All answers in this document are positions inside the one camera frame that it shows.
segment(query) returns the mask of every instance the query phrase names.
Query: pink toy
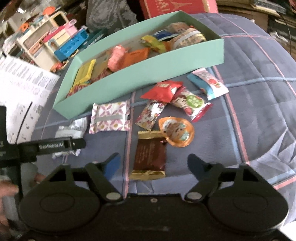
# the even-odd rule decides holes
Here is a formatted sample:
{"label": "pink toy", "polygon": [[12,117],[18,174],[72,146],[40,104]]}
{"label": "pink toy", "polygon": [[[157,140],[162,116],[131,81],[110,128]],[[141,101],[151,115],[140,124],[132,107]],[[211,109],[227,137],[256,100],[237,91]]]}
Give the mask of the pink toy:
{"label": "pink toy", "polygon": [[76,19],[72,19],[70,22],[66,23],[65,30],[68,32],[70,36],[73,36],[77,33],[77,28],[75,27],[75,23],[77,23]]}
{"label": "pink toy", "polygon": [[48,42],[52,37],[57,35],[63,29],[70,36],[73,36],[77,33],[77,28],[75,27],[75,23],[77,23],[76,19],[72,19],[70,22],[65,23],[63,26],[58,27],[53,32],[49,32],[49,34],[44,38],[44,42]]}

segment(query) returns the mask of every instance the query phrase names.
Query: snack wrapper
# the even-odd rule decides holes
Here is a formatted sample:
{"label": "snack wrapper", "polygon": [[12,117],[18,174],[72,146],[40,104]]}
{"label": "snack wrapper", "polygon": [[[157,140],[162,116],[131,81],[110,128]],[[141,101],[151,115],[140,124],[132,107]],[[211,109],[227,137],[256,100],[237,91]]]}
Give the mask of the snack wrapper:
{"label": "snack wrapper", "polygon": [[140,42],[144,46],[151,48],[153,51],[157,53],[165,53],[171,50],[169,42],[159,42],[157,38],[150,35],[142,37]]}
{"label": "snack wrapper", "polygon": [[172,33],[184,33],[187,29],[190,27],[184,23],[184,22],[178,22],[178,23],[171,23],[169,26],[167,26],[167,30]]}
{"label": "snack wrapper", "polygon": [[185,32],[179,34],[170,41],[171,49],[179,49],[193,44],[198,44],[206,41],[201,32],[194,28],[189,28]]}
{"label": "snack wrapper", "polygon": [[93,60],[85,63],[84,65],[82,65],[79,68],[77,75],[75,77],[75,80],[74,80],[74,84],[73,84],[74,86],[85,83],[90,80],[91,73],[93,71],[95,63],[96,63],[96,60],[93,59]]}
{"label": "snack wrapper", "polygon": [[151,90],[142,95],[141,98],[170,103],[177,89],[182,85],[182,81],[165,80],[157,83]]}
{"label": "snack wrapper", "polygon": [[186,119],[165,117],[161,118],[158,124],[167,142],[174,147],[185,147],[193,141],[194,127]]}
{"label": "snack wrapper", "polygon": [[69,93],[67,94],[66,98],[68,98],[71,95],[74,95],[75,93],[77,93],[78,91],[82,90],[83,88],[85,88],[89,85],[90,85],[90,83],[82,83],[82,84],[78,84],[78,85],[73,86],[70,89]]}
{"label": "snack wrapper", "polygon": [[123,64],[120,69],[129,67],[133,64],[141,62],[148,58],[150,48],[139,49],[130,53],[126,53],[123,59]]}
{"label": "snack wrapper", "polygon": [[167,103],[164,102],[149,100],[141,115],[136,120],[136,125],[150,131],[166,105]]}
{"label": "snack wrapper", "polygon": [[96,78],[91,80],[91,83],[97,82],[110,74],[112,74],[112,72],[109,69],[105,68]]}
{"label": "snack wrapper", "polygon": [[127,49],[121,45],[117,45],[112,49],[111,56],[108,60],[108,68],[112,72],[116,72],[120,70],[120,66],[122,65],[123,57]]}
{"label": "snack wrapper", "polygon": [[228,88],[211,75],[205,68],[192,71],[192,74],[187,75],[187,78],[207,95],[208,100],[229,93]]}
{"label": "snack wrapper", "polygon": [[116,102],[110,104],[94,104],[91,114],[89,133],[99,131],[129,131],[130,102]]}
{"label": "snack wrapper", "polygon": [[178,36],[178,34],[170,33],[169,31],[163,29],[160,30],[154,34],[152,34],[152,37],[155,37],[158,41],[164,41],[168,39],[172,39],[174,37]]}
{"label": "snack wrapper", "polygon": [[[74,120],[71,122],[69,126],[59,126],[55,138],[60,137],[72,137],[73,139],[83,138],[87,129],[87,118],[81,118],[78,120]],[[60,156],[67,156],[73,154],[75,156],[79,156],[81,149],[71,150],[71,151],[63,151],[56,152],[52,154],[52,159],[56,159]]]}
{"label": "snack wrapper", "polygon": [[139,131],[131,180],[155,180],[165,177],[166,139],[161,131]]}
{"label": "snack wrapper", "polygon": [[185,86],[177,90],[170,104],[182,108],[192,122],[198,121],[212,106],[212,103],[205,103],[202,98],[192,94]]}

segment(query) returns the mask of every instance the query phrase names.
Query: brown chocolate wrapper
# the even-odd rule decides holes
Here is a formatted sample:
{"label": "brown chocolate wrapper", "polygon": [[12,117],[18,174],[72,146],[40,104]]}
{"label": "brown chocolate wrapper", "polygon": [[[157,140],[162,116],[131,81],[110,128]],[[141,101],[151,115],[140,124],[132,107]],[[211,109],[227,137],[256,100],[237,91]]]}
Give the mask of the brown chocolate wrapper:
{"label": "brown chocolate wrapper", "polygon": [[161,131],[139,131],[131,180],[155,180],[165,177],[166,138]]}

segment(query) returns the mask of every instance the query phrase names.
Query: open cardboard box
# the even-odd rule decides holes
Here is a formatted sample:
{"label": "open cardboard box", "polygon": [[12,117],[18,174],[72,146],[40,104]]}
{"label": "open cardboard box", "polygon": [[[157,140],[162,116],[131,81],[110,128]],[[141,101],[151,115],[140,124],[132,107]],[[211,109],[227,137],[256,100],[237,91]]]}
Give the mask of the open cardboard box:
{"label": "open cardboard box", "polygon": [[[106,50],[118,44],[131,47],[131,51],[143,48],[139,44],[142,36],[176,22],[193,25],[204,34],[207,41],[163,54],[151,51],[148,59],[115,72],[66,98],[78,69],[84,63],[95,58],[98,61]],[[76,55],[63,79],[53,108],[65,118],[71,119],[91,110],[94,103],[108,103],[146,85],[222,63],[224,40],[219,35],[183,11],[160,15],[124,28]]]}

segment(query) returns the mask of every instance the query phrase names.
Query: blue wrapper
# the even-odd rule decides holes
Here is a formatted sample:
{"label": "blue wrapper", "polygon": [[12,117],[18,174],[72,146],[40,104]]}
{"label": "blue wrapper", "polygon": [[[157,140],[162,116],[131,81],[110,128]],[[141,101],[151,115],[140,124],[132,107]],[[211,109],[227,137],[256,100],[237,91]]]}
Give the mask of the blue wrapper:
{"label": "blue wrapper", "polygon": [[160,30],[156,33],[154,33],[152,36],[155,37],[158,41],[164,41],[166,39],[171,39],[171,38],[174,38],[176,36],[178,36],[179,34],[173,34],[173,33],[170,33],[169,31],[167,30]]}

